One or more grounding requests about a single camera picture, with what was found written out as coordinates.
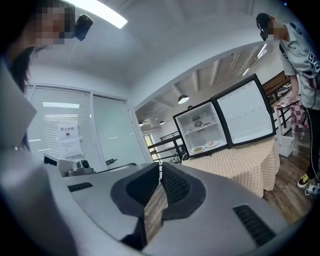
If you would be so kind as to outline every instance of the power strip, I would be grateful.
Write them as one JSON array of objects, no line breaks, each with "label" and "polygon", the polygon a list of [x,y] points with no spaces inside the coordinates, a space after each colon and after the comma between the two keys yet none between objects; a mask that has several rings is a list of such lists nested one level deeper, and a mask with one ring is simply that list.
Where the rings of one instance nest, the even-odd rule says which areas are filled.
[{"label": "power strip", "polygon": [[309,187],[304,192],[307,196],[310,194],[319,195],[320,194],[320,183],[315,185],[309,185]]}]

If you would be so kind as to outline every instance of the white bin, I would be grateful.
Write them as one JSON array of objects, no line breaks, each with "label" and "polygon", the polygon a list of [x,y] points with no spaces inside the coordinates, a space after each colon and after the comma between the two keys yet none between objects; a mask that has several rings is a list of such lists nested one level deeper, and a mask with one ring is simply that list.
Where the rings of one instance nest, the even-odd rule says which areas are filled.
[{"label": "white bin", "polygon": [[276,135],[275,142],[278,147],[279,155],[288,157],[292,151],[294,151],[294,139],[293,137]]}]

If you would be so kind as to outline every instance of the gray shirt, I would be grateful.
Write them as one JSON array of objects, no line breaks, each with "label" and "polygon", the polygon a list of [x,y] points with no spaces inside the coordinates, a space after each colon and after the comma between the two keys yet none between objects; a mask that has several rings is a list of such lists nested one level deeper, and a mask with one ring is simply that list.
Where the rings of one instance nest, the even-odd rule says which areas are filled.
[{"label": "gray shirt", "polygon": [[302,34],[298,33],[290,24],[284,25],[289,33],[289,42],[280,40],[288,57],[286,59],[279,50],[284,73],[286,76],[299,74],[302,105],[306,108],[311,108],[314,105],[312,109],[320,110],[320,90],[311,88],[308,80],[302,74],[303,71],[312,69],[312,64],[308,61],[308,54],[313,51]]}]

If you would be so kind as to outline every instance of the open refrigerator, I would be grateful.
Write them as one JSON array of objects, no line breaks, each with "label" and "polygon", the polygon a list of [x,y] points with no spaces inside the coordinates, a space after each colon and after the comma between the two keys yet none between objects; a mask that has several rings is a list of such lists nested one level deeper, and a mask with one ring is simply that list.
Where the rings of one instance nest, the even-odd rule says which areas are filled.
[{"label": "open refrigerator", "polygon": [[189,157],[276,134],[272,110],[256,74],[173,119]]}]

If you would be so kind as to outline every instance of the yellow and black shoe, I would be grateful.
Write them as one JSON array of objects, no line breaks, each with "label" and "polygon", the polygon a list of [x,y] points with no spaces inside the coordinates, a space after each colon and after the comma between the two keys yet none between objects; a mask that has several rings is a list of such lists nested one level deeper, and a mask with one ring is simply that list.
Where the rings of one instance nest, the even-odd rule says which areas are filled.
[{"label": "yellow and black shoe", "polygon": [[309,178],[309,176],[308,176],[307,174],[305,174],[305,175],[303,175],[303,176],[299,179],[299,181],[298,181],[298,183],[297,183],[296,185],[298,186],[298,188],[302,189],[302,188],[304,188],[304,187],[308,184],[308,182],[311,181],[311,180],[312,180],[312,179]]}]

